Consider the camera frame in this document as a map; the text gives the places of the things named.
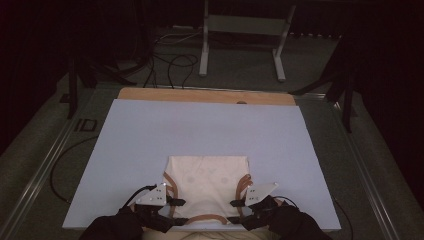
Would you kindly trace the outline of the dark curtain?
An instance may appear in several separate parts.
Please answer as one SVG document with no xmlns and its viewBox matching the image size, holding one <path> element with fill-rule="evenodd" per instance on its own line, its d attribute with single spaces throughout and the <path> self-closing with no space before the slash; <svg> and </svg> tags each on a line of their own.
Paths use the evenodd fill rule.
<svg viewBox="0 0 424 240">
<path fill-rule="evenodd" d="M 0 0 L 0 155 L 56 91 L 55 36 L 67 0 Z"/>
<path fill-rule="evenodd" d="M 418 202 L 424 204 L 424 0 L 367 9 L 359 72 L 364 104 Z"/>
</svg>

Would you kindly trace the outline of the person's left hand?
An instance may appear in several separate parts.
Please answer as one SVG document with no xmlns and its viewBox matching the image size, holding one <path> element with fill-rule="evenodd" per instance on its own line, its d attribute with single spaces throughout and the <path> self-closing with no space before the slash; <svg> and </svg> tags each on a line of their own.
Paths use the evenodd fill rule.
<svg viewBox="0 0 424 240">
<path fill-rule="evenodd" d="M 139 222 L 142 222 L 142 216 L 141 216 L 141 213 L 138 211 L 138 207 L 137 207 L 138 205 L 130 205 L 130 206 L 128 206 L 129 208 L 130 208 L 130 210 L 131 210 L 131 212 L 132 212 L 132 214 L 136 217 L 136 219 L 139 221 Z"/>
</svg>

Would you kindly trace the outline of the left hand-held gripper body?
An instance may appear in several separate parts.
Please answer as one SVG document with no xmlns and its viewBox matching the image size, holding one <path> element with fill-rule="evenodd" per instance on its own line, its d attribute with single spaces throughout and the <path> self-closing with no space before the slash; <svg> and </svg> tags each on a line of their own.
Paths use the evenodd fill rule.
<svg viewBox="0 0 424 240">
<path fill-rule="evenodd" d="M 173 226 L 173 220 L 162 216 L 159 211 L 167 205 L 166 184 L 145 186 L 138 190 L 133 202 L 138 205 L 144 227 L 166 233 Z"/>
</svg>

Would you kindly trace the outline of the person's right hand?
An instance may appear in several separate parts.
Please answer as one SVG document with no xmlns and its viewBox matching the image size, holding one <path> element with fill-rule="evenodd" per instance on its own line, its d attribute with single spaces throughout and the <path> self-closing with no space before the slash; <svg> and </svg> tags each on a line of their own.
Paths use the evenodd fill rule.
<svg viewBox="0 0 424 240">
<path fill-rule="evenodd" d="M 282 207 L 287 207 L 288 203 L 286 201 L 282 201 L 280 199 L 272 199 L 269 207 L 267 208 L 267 214 L 269 216 L 273 216 L 280 210 Z"/>
</svg>

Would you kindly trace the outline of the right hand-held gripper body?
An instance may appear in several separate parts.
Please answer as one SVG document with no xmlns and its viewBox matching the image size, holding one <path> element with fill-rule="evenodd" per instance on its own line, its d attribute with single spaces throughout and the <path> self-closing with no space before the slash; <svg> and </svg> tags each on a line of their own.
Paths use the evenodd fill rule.
<svg viewBox="0 0 424 240">
<path fill-rule="evenodd" d="M 278 204 L 271 193 L 278 188 L 278 184 L 266 183 L 252 185 L 246 191 L 245 205 L 252 214 L 241 220 L 241 225 L 248 231 L 264 227 L 269 223 Z"/>
</svg>

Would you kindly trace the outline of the black tripod stand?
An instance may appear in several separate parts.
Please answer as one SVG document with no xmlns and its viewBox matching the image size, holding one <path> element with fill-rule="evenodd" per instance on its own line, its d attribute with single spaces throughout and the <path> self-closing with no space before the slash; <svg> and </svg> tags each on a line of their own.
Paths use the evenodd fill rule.
<svg viewBox="0 0 424 240">
<path fill-rule="evenodd" d="M 78 109 L 78 80 L 81 80 L 85 87 L 95 88 L 98 83 L 95 72 L 104 74 L 122 85 L 135 85 L 134 82 L 124 79 L 92 57 L 81 54 L 69 55 L 68 93 L 64 94 L 60 99 L 61 103 L 67 103 L 69 105 L 68 119 L 71 119 Z"/>
<path fill-rule="evenodd" d="M 342 101 L 342 123 L 349 133 L 352 132 L 350 118 L 355 76 L 354 42 L 354 39 L 344 34 L 340 38 L 319 79 L 305 87 L 291 91 L 292 95 L 300 96 L 330 83 L 330 88 L 325 93 L 325 99 L 328 102 L 336 103 L 341 96 L 344 96 Z"/>
</svg>

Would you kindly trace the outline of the light blue table mat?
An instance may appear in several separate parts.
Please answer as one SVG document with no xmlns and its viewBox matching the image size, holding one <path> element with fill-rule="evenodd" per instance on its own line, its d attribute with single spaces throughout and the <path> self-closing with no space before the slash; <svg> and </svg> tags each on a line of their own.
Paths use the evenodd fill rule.
<svg viewBox="0 0 424 240">
<path fill-rule="evenodd" d="M 159 183 L 170 156 L 245 156 L 255 183 L 276 182 L 324 231 L 338 216 L 297 106 L 113 102 L 63 222 L 83 229 Z"/>
</svg>

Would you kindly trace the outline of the white metal stand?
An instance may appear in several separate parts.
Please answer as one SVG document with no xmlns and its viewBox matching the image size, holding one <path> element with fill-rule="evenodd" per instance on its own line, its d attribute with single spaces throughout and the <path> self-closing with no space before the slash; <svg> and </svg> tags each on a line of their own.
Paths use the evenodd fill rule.
<svg viewBox="0 0 424 240">
<path fill-rule="evenodd" d="M 259 17 L 227 16 L 209 13 L 210 0 L 204 1 L 203 13 L 203 42 L 200 56 L 199 75 L 206 76 L 208 73 L 209 60 L 209 32 L 225 32 L 238 34 L 258 34 L 268 36 L 279 36 L 279 45 L 272 50 L 277 80 L 286 80 L 285 71 L 281 59 L 282 51 L 289 35 L 291 22 L 296 10 L 294 4 L 288 6 L 288 12 L 283 19 L 268 19 Z"/>
</svg>

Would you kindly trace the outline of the cream baby bodysuit brown trim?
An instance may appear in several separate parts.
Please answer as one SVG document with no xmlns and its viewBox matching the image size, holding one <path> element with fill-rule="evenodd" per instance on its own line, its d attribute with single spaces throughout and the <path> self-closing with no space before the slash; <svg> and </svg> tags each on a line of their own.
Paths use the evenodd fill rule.
<svg viewBox="0 0 424 240">
<path fill-rule="evenodd" d="M 172 218 L 227 225 L 244 217 L 230 202 L 242 200 L 253 184 L 246 156 L 170 156 L 163 177 L 168 195 L 185 201 L 170 208 Z"/>
</svg>

